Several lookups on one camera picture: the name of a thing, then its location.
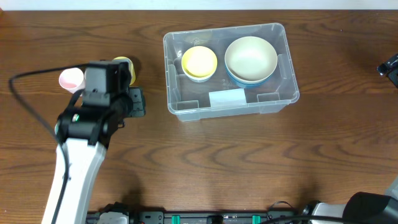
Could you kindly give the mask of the dark blue bowl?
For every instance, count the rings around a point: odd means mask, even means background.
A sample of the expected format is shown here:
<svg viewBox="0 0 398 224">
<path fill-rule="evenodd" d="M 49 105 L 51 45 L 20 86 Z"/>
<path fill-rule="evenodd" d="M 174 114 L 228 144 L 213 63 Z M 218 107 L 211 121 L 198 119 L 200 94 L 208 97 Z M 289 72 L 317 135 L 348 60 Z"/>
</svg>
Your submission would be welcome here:
<svg viewBox="0 0 398 224">
<path fill-rule="evenodd" d="M 258 83 L 243 83 L 241 81 L 239 81 L 229 70 L 226 71 L 226 73 L 229 76 L 229 79 L 238 87 L 240 88 L 257 88 L 263 84 L 265 84 L 266 81 L 268 81 L 272 75 L 270 75 L 269 77 L 267 77 L 265 80 L 258 82 Z"/>
<path fill-rule="evenodd" d="M 225 67 L 225 69 L 226 69 L 226 71 L 227 70 L 229 70 L 239 81 L 241 81 L 241 82 L 243 82 L 243 83 L 258 83 L 258 82 L 261 82 L 261 81 L 263 81 L 263 80 L 265 80 L 266 78 L 263 78 L 263 79 L 260 79 L 260 80 L 256 80 L 256 81 L 247 81 L 247 80 L 243 80 L 242 78 L 238 78 L 228 67 Z"/>
</svg>

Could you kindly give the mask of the light grey small bowl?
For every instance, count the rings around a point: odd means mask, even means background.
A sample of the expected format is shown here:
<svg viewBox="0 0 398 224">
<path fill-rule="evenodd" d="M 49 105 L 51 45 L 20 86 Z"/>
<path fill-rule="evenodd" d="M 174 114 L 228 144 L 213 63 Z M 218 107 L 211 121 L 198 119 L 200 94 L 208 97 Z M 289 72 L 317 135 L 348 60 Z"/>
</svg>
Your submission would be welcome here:
<svg viewBox="0 0 398 224">
<path fill-rule="evenodd" d="M 190 75 L 190 74 L 186 73 L 186 76 L 193 82 L 203 83 L 203 82 L 208 81 L 213 75 L 211 74 L 211 75 L 207 75 L 207 76 L 204 76 L 204 77 L 196 77 L 196 76 L 193 76 L 193 75 Z"/>
</svg>

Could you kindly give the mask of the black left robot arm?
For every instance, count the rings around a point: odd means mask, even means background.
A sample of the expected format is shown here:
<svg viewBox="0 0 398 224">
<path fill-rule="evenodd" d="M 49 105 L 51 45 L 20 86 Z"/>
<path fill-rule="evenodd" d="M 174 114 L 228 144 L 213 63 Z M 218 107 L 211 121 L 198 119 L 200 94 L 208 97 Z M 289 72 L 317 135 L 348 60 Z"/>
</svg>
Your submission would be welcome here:
<svg viewBox="0 0 398 224">
<path fill-rule="evenodd" d="M 72 97 L 58 116 L 56 167 L 42 223 L 84 223 L 91 193 L 111 136 L 124 120 L 145 115 L 142 90 L 134 87 L 126 57 L 64 68 L 60 86 Z"/>
</svg>

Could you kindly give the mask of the clear plastic storage bin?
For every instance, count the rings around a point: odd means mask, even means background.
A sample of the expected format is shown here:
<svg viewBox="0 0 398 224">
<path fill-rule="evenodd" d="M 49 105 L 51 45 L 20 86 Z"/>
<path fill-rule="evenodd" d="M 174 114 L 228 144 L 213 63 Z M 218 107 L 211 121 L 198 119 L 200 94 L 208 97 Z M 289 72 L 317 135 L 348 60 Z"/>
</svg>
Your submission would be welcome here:
<svg viewBox="0 0 398 224">
<path fill-rule="evenodd" d="M 228 46 L 245 36 L 268 41 L 277 53 L 275 72 L 261 85 L 244 86 L 228 75 L 224 55 Z M 169 32 L 164 35 L 167 106 L 180 121 L 252 113 L 276 113 L 295 103 L 299 87 L 285 28 L 279 23 Z M 195 46 L 208 47 L 218 59 L 215 74 L 195 82 L 184 74 L 182 56 Z"/>
</svg>

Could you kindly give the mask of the yellow small bowl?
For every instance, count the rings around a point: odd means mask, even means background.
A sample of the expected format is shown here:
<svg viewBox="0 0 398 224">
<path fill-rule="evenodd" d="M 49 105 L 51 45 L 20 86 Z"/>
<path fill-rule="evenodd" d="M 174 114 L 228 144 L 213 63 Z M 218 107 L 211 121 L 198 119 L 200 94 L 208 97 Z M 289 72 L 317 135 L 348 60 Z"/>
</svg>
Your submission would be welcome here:
<svg viewBox="0 0 398 224">
<path fill-rule="evenodd" d="M 193 76 L 204 77 L 209 75 L 218 66 L 218 59 L 214 51 L 204 46 L 188 49 L 182 56 L 182 69 Z"/>
</svg>

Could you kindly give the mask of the pink plastic cup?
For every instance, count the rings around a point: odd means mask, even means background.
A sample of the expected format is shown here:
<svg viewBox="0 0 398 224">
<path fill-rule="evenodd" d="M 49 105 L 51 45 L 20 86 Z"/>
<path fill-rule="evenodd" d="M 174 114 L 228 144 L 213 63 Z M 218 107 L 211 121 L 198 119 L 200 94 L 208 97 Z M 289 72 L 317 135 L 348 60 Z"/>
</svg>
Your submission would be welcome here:
<svg viewBox="0 0 398 224">
<path fill-rule="evenodd" d="M 75 93 L 85 88 L 85 75 L 79 68 L 68 68 L 60 74 L 58 82 L 66 91 Z"/>
</svg>

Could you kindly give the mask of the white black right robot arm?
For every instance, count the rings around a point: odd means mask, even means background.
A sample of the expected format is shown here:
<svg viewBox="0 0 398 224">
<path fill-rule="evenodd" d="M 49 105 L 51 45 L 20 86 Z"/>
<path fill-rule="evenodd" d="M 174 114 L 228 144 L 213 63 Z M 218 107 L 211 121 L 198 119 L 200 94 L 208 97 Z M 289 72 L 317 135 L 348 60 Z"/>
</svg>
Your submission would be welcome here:
<svg viewBox="0 0 398 224">
<path fill-rule="evenodd" d="M 318 202 L 308 206 L 305 214 L 312 216 L 335 217 L 340 223 L 350 220 L 361 223 L 397 224 L 397 181 L 384 195 L 358 192 L 346 204 L 327 204 Z"/>
</svg>

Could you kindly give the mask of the white small bowl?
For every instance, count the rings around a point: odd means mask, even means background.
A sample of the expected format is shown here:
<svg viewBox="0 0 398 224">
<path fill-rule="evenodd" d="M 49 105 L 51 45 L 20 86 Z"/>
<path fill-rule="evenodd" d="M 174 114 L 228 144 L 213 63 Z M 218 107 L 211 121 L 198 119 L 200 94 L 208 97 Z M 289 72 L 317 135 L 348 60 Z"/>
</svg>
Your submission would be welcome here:
<svg viewBox="0 0 398 224">
<path fill-rule="evenodd" d="M 208 81 L 215 74 L 216 70 L 213 70 L 209 75 L 206 75 L 204 77 L 193 76 L 190 72 L 188 72 L 185 69 L 183 69 L 183 72 L 191 81 L 197 82 L 197 83 L 202 83 L 202 82 Z"/>
</svg>

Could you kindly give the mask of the mint green plastic cup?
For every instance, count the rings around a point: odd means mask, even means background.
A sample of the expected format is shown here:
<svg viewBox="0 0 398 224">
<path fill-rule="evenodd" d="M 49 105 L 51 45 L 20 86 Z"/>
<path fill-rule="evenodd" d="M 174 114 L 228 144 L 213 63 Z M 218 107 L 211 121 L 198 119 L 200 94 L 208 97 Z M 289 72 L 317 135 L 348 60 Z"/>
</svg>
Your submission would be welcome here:
<svg viewBox="0 0 398 224">
<path fill-rule="evenodd" d="M 55 128 L 54 128 L 56 135 L 58 133 L 58 129 L 59 129 L 59 122 L 56 123 Z"/>
</svg>

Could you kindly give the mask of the large beige bowl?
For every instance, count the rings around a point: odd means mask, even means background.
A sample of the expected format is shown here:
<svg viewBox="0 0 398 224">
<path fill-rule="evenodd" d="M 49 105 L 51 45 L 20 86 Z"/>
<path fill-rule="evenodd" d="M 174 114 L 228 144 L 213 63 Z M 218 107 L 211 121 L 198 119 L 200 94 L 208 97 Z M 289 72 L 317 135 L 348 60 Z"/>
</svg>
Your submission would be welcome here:
<svg viewBox="0 0 398 224">
<path fill-rule="evenodd" d="M 225 67 L 238 78 L 256 81 L 274 73 L 278 56 L 275 48 L 266 40 L 246 36 L 233 41 L 224 55 Z"/>
</svg>

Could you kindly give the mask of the yellow plastic cup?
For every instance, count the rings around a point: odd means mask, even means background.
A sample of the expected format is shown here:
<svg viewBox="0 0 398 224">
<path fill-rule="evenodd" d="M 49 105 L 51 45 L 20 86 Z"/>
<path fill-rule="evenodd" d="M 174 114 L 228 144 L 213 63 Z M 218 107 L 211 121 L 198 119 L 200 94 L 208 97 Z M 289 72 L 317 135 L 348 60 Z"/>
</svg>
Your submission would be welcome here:
<svg viewBox="0 0 398 224">
<path fill-rule="evenodd" d="M 136 81 L 136 73 L 134 70 L 134 64 L 133 64 L 132 60 L 127 57 L 116 57 L 116 58 L 114 58 L 114 60 L 121 61 L 121 62 L 127 62 L 129 64 L 128 67 L 129 67 L 129 71 L 131 74 L 131 81 L 130 81 L 129 86 L 132 86 L 134 84 L 134 82 Z"/>
</svg>

